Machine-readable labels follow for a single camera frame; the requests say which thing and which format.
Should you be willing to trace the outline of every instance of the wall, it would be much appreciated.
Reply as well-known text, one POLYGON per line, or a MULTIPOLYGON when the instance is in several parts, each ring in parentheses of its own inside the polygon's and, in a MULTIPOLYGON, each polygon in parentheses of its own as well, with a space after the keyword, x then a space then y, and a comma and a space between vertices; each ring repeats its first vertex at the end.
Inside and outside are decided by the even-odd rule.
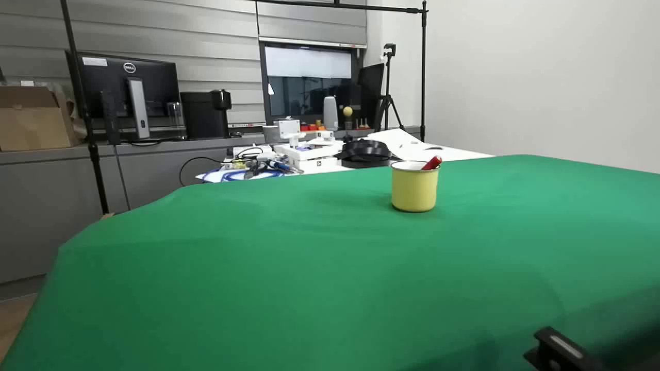
POLYGON ((660 170, 656 0, 431 5, 431 140, 660 170))
MULTIPOLYGON (((371 7, 413 7, 421 8, 421 0, 369 0, 371 7)), ((364 65, 384 63, 384 45, 396 43, 398 52, 391 60, 391 96, 402 116, 405 126, 418 126, 421 99, 421 18, 398 13, 369 13, 369 49, 364 65)))
MULTIPOLYGON (((258 29, 276 40, 368 43, 364 13, 259 5, 258 27, 252 0, 71 0, 71 15, 79 49, 170 60, 182 91, 230 91, 230 123, 264 122, 258 29)), ((0 67, 9 80, 71 93, 64 49, 58 0, 0 1, 0 67)))

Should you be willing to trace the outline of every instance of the monitor stand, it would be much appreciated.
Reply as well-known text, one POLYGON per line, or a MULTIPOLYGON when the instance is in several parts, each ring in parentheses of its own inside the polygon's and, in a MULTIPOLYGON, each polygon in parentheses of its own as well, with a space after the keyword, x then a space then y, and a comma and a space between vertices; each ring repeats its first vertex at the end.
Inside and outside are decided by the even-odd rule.
POLYGON ((147 99, 144 99, 144 84, 142 80, 127 80, 129 100, 132 100, 132 113, 135 117, 135 131, 140 140, 151 137, 149 129, 149 116, 147 116, 147 99))

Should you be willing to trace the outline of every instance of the white wall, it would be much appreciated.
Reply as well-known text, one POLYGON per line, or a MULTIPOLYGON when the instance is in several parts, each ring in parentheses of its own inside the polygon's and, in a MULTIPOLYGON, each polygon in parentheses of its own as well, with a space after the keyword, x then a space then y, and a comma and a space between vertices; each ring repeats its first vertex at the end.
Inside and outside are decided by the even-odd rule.
MULTIPOLYGON (((371 7, 421 7, 418 0, 369 0, 371 7)), ((384 61, 384 45, 396 43, 391 60, 391 96, 405 126, 418 126, 421 18, 398 13, 368 13, 369 49, 364 65, 384 61)))
POLYGON ((432 0, 429 140, 660 170, 658 15, 658 0, 432 0))

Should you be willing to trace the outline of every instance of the black speaker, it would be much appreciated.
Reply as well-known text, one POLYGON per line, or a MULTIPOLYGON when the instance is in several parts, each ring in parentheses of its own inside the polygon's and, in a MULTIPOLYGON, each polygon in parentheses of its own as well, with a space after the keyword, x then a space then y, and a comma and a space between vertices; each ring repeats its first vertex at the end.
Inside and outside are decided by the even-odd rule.
POLYGON ((182 93, 182 103, 188 137, 228 137, 230 95, 227 91, 182 93))

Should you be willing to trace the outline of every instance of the window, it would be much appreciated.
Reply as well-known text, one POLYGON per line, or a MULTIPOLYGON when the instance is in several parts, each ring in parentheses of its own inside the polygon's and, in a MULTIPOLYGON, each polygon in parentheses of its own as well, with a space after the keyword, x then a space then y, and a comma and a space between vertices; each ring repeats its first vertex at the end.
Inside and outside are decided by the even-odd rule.
POLYGON ((324 99, 341 103, 354 82, 357 49, 261 43, 261 56, 267 122, 322 120, 324 99))

